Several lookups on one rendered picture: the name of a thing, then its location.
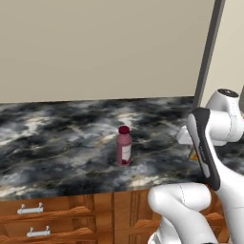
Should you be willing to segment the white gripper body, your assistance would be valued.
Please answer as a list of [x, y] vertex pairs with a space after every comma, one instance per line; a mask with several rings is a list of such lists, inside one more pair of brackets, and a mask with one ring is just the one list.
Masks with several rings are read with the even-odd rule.
[[176, 140], [181, 145], [191, 145], [192, 139], [186, 126], [183, 126], [176, 136]]

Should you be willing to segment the pink bottle with maroon cap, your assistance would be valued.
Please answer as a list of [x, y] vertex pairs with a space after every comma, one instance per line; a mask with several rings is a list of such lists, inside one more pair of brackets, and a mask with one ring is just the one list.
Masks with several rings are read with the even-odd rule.
[[120, 126], [116, 138], [116, 162], [120, 166], [127, 166], [131, 163], [132, 155], [132, 139], [130, 136], [130, 128], [128, 126]]

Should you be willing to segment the dark grey vertical panel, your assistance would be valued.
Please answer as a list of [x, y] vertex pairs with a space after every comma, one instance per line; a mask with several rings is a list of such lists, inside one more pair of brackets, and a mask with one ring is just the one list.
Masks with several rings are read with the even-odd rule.
[[209, 67], [212, 61], [215, 40], [218, 34], [218, 29], [219, 29], [220, 20], [222, 17], [222, 12], [224, 9], [225, 2], [226, 0], [214, 0], [212, 18], [208, 30], [205, 49], [203, 52], [202, 62], [201, 62], [197, 84], [194, 92], [194, 99], [193, 99], [194, 109], [200, 106], [202, 100], [203, 91], [205, 88]]

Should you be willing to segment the wooden drawer front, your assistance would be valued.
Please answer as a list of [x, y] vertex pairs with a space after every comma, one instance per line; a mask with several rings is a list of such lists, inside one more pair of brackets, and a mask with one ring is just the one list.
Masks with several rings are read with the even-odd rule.
[[222, 205], [216, 193], [213, 190], [210, 190], [210, 193], [212, 197], [210, 206], [201, 213], [206, 217], [217, 241], [219, 243], [228, 243], [230, 235], [225, 221]]
[[[42, 203], [44, 207], [44, 212], [42, 213], [17, 213], [22, 204], [27, 208], [35, 208], [39, 203]], [[88, 223], [94, 222], [93, 195], [85, 194], [0, 202], [0, 223], [11, 223], [21, 220], [54, 220], [65, 217], [81, 217]]]
[[[33, 227], [36, 231], [44, 231], [50, 226], [48, 236], [26, 237]], [[43, 221], [16, 221], [0, 225], [0, 244], [25, 244], [50, 242], [55, 244], [65, 241], [82, 241], [93, 235], [93, 230], [82, 224], [79, 217], [65, 217]]]

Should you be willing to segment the wooden cupboard door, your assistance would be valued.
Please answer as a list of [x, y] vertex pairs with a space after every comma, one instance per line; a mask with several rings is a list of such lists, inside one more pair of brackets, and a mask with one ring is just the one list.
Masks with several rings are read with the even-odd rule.
[[148, 193], [141, 190], [114, 194], [114, 244], [148, 244], [160, 223], [160, 216], [148, 204]]

